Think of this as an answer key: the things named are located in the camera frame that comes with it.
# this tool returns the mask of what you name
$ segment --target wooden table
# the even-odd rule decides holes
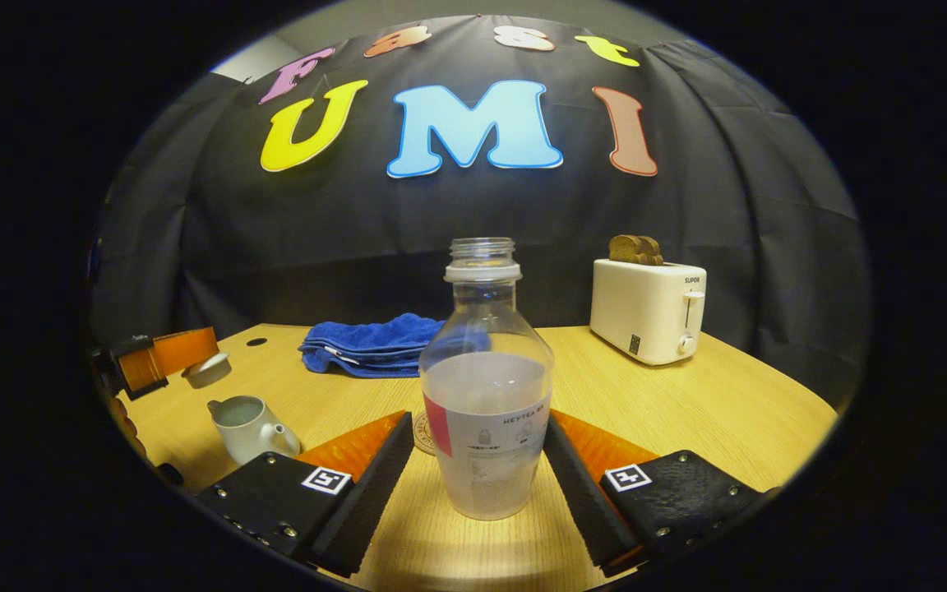
[[[417,378],[365,379],[306,370],[304,326],[254,326],[222,340],[233,371],[195,390],[169,386],[124,401],[148,458],[169,462],[192,493],[237,468],[210,421],[208,400],[266,400],[305,447],[373,419],[423,411]],[[759,491],[785,483],[822,442],[835,412],[793,379],[739,349],[700,335],[691,359],[647,367],[586,326],[538,333],[555,353],[552,407],[658,454],[689,449]],[[263,337],[263,345],[247,342]],[[586,590],[609,580],[591,565],[549,462],[531,501],[504,520],[451,509],[429,454],[416,449],[350,584],[372,590]]]

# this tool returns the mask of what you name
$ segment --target orange object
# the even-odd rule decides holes
[[[568,442],[571,442],[576,455],[579,455],[583,467],[587,469],[591,479],[598,485],[598,490],[601,490],[602,495],[605,496],[605,501],[609,503],[609,506],[612,506],[613,512],[620,516],[620,520],[623,520],[623,514],[620,514],[616,506],[613,506],[608,495],[605,495],[605,490],[602,489],[600,484],[602,475],[605,475],[605,471],[608,469],[619,469],[627,465],[641,465],[642,462],[657,460],[660,455],[645,450],[634,442],[625,441],[620,436],[612,432],[606,432],[582,419],[575,419],[571,415],[557,411],[557,409],[550,409],[550,414],[553,415],[553,419],[565,432],[565,437],[568,438]],[[628,558],[641,554],[643,550],[644,546],[639,544],[638,547],[631,548],[619,557],[613,558],[609,565],[620,565]]]
[[[119,357],[123,378],[136,391],[174,372],[204,363],[218,353],[214,327],[155,337],[151,348]]]
[[[294,458],[316,467],[349,473],[353,476],[353,481],[359,481],[404,413],[398,411],[365,423],[356,430],[332,438],[320,446],[311,447]]]

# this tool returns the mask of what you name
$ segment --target small white cup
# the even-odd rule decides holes
[[[280,423],[266,402],[258,397],[208,401],[207,409],[225,442],[225,450],[237,465],[246,465],[263,452],[286,456],[302,452],[298,436]]]

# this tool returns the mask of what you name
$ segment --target coaster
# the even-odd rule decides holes
[[[433,438],[429,435],[429,418],[426,417],[425,411],[414,419],[411,430],[414,431],[414,446],[426,454],[436,456],[433,452]]]

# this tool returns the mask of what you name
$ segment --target toaster knob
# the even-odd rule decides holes
[[[680,340],[677,341],[677,352],[684,354],[692,349],[692,346],[696,345],[696,340],[692,335],[683,335]]]

